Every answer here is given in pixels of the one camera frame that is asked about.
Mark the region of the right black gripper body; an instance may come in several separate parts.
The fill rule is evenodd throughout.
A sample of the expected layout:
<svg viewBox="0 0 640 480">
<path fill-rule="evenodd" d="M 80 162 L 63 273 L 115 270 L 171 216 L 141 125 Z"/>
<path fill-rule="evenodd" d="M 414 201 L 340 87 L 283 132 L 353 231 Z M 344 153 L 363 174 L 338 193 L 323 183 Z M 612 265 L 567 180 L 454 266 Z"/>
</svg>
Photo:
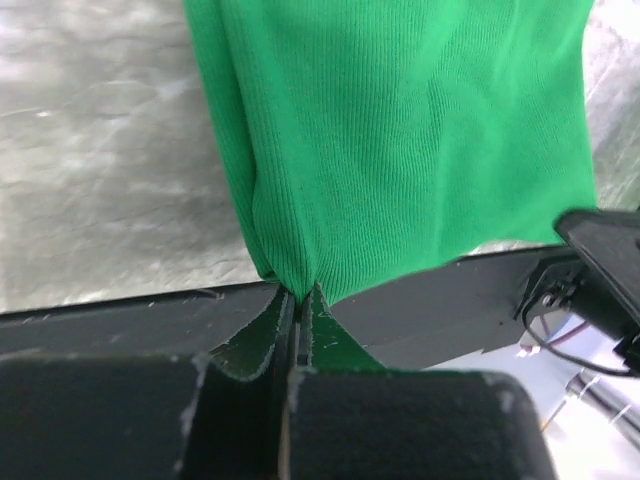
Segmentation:
<svg viewBox="0 0 640 480">
<path fill-rule="evenodd" d="M 530 273 L 514 319 L 539 347 L 602 375 L 639 373 L 639 213 L 570 210 L 554 224 L 566 242 Z M 604 367 L 556 349 L 530 327 L 549 312 L 576 314 L 616 342 L 625 368 Z"/>
</svg>

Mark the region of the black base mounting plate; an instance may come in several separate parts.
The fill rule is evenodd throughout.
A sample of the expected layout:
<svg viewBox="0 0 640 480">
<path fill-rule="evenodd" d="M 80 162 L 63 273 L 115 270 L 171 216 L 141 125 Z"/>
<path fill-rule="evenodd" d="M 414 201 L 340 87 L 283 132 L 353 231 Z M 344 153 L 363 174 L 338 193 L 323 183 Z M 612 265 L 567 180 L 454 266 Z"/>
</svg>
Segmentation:
<svg viewBox="0 0 640 480">
<path fill-rule="evenodd" d="M 370 289 L 331 309 L 382 363 L 422 369 L 514 344 L 514 314 L 543 262 L 575 259 L 567 247 L 477 255 Z M 155 354 L 213 349 L 265 310 L 268 283 L 178 291 L 12 312 L 1 317 L 4 354 Z"/>
</svg>

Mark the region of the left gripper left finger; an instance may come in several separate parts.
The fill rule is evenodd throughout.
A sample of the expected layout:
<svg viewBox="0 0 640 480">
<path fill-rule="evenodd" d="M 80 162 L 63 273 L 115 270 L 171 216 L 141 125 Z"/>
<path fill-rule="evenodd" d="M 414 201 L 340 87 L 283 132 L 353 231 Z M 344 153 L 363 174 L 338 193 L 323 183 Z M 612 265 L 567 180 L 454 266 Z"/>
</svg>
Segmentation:
<svg viewBox="0 0 640 480">
<path fill-rule="evenodd" d="M 275 477 L 294 310 L 231 289 L 3 315 L 2 477 Z"/>
</svg>

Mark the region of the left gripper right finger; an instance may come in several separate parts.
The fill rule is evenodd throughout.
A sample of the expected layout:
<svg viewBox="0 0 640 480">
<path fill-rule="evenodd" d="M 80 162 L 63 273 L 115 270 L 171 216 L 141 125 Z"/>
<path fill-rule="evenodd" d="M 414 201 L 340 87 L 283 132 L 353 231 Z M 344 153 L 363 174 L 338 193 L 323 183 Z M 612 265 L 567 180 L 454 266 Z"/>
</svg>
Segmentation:
<svg viewBox="0 0 640 480">
<path fill-rule="evenodd" d="M 534 404 L 492 371 L 388 369 L 314 288 L 287 391 L 291 479 L 552 479 Z"/>
</svg>

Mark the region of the green tank top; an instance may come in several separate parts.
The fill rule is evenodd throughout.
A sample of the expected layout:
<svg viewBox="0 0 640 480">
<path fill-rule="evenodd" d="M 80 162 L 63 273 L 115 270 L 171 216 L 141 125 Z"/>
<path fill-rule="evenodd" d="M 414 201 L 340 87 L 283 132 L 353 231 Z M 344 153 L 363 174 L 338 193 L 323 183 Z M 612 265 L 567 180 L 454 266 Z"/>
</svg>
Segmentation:
<svg viewBox="0 0 640 480">
<path fill-rule="evenodd" d="M 258 275 L 329 302 L 597 202 L 588 1 L 189 1 Z"/>
</svg>

